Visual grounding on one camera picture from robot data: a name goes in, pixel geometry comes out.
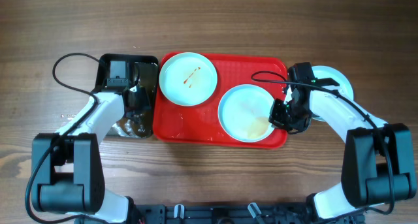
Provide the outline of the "white plate with ketchup blob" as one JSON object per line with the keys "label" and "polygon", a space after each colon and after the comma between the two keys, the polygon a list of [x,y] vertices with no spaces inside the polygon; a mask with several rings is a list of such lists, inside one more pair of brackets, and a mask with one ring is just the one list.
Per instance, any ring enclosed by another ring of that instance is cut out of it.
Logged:
{"label": "white plate with ketchup blob", "polygon": [[218,120],[233,139],[246,143],[259,142],[274,130],[268,120],[273,103],[273,96],[259,86],[235,86],[222,96],[218,105]]}

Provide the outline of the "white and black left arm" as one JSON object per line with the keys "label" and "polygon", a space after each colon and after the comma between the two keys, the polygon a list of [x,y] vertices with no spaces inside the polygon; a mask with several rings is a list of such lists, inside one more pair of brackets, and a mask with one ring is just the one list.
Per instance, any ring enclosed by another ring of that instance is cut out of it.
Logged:
{"label": "white and black left arm", "polygon": [[25,209],[38,223],[37,212],[61,214],[58,222],[136,223],[138,211],[128,197],[105,187],[99,144],[130,110],[150,109],[139,86],[105,88],[91,93],[88,104],[66,126],[40,133],[32,142],[32,171],[25,190]]}

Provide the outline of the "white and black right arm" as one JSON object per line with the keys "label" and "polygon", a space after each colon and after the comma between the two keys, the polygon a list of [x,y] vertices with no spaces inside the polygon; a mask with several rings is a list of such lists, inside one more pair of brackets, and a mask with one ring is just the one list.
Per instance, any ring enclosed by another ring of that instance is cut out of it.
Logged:
{"label": "white and black right arm", "polygon": [[291,100],[275,100],[270,122],[290,134],[306,131],[312,115],[323,118],[345,144],[340,182],[311,194],[306,223],[329,223],[364,212],[389,215],[395,203],[417,192],[411,132],[390,124],[349,99],[331,78],[286,82]]}

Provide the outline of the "white plate with orange smear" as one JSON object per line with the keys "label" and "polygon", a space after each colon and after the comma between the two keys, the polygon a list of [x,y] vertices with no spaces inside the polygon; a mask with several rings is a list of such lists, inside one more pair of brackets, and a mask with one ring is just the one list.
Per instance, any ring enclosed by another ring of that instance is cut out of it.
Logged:
{"label": "white plate with orange smear", "polygon": [[[313,70],[314,76],[318,79],[332,78],[333,80],[335,80],[337,83],[339,83],[339,87],[340,87],[339,92],[344,93],[346,98],[352,101],[354,100],[354,91],[353,91],[352,85],[350,81],[346,78],[346,76],[342,74],[340,71],[332,67],[325,66],[325,65],[313,66],[312,70]],[[317,91],[317,90],[316,92],[317,92],[317,95],[319,94],[318,96],[321,96],[321,97],[327,94],[327,93],[324,93],[322,91]],[[320,103],[318,96],[314,97],[313,103]],[[319,106],[325,106],[325,103],[320,103]],[[312,112],[312,113],[313,113],[312,114],[313,120],[325,122],[325,120],[319,115],[315,114],[315,112]]]}

